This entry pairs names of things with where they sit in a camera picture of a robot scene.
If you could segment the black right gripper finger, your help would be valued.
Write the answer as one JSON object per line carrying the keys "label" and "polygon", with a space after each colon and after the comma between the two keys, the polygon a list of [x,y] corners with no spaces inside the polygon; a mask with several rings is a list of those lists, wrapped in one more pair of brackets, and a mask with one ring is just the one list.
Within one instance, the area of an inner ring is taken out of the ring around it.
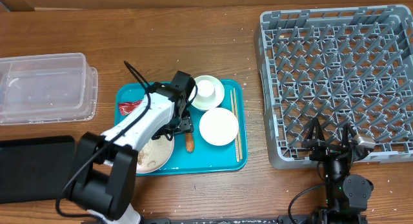
{"label": "black right gripper finger", "polygon": [[312,120],[309,122],[309,125],[307,128],[307,134],[304,140],[305,141],[310,141],[310,140],[324,141],[325,140],[323,129],[321,128],[321,124],[317,117],[313,117]]}
{"label": "black right gripper finger", "polygon": [[349,123],[343,125],[343,132],[342,132],[342,145],[350,145],[351,139],[356,136],[356,131],[352,128]]}

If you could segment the red snack wrapper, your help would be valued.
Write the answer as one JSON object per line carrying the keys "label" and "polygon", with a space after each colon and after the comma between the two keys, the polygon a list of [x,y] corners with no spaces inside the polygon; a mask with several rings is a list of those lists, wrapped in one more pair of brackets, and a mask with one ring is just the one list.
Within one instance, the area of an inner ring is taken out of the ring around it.
{"label": "red snack wrapper", "polygon": [[129,115],[136,107],[138,107],[141,104],[141,100],[138,101],[127,101],[127,102],[122,102],[118,103],[118,109],[119,112],[122,116],[127,116]]}

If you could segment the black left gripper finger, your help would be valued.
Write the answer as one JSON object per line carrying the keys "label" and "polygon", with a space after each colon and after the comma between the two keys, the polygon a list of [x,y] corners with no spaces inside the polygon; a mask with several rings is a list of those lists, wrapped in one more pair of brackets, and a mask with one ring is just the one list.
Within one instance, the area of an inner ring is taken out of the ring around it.
{"label": "black left gripper finger", "polygon": [[151,140],[157,140],[162,136],[166,137],[168,141],[171,141],[174,137],[174,133],[172,130],[162,127],[151,137]]}
{"label": "black left gripper finger", "polygon": [[193,133],[194,125],[190,116],[182,118],[179,126],[176,128],[176,134]]}

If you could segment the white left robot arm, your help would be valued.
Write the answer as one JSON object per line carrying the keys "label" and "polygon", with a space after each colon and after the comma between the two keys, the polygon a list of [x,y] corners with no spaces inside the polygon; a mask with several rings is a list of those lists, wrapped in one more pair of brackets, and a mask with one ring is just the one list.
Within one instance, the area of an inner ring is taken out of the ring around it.
{"label": "white left robot arm", "polygon": [[151,139],[172,141],[194,130],[187,110],[196,86],[191,75],[178,71],[171,82],[152,84],[137,78],[145,91],[141,104],[101,135],[81,137],[70,178],[55,202],[68,199],[95,223],[140,223],[131,205],[139,152]]}

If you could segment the large white plate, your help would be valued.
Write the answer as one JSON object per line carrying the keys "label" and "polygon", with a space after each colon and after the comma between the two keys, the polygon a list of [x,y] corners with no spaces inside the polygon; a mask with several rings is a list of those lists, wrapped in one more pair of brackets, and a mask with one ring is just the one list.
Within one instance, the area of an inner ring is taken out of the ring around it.
{"label": "large white plate", "polygon": [[136,173],[148,174],[160,169],[170,159],[173,150],[174,139],[169,141],[165,136],[150,139],[138,154]]}

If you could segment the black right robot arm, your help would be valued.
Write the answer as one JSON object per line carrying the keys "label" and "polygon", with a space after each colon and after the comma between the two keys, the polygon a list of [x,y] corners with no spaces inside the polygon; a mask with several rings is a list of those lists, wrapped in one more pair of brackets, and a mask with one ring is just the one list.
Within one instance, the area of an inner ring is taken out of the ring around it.
{"label": "black right robot arm", "polygon": [[373,183],[357,174],[351,174],[353,163],[365,159],[376,142],[362,136],[348,123],[343,125],[340,144],[329,143],[323,134],[318,118],[309,121],[302,146],[311,151],[309,159],[323,166],[323,183],[314,188],[325,187],[326,207],[313,211],[307,223],[366,223],[361,213],[374,190]]}

